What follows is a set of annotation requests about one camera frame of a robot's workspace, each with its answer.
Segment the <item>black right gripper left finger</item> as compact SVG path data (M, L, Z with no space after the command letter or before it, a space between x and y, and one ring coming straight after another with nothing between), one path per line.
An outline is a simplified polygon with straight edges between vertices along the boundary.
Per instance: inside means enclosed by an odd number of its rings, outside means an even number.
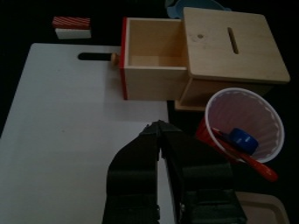
M157 122L118 150L106 170L106 201L101 224L158 224Z

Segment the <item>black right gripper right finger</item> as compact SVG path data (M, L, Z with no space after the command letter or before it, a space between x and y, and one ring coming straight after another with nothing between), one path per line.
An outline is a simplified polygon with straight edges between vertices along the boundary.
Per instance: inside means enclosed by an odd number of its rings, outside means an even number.
M227 159L172 124L158 129L176 224L247 224Z

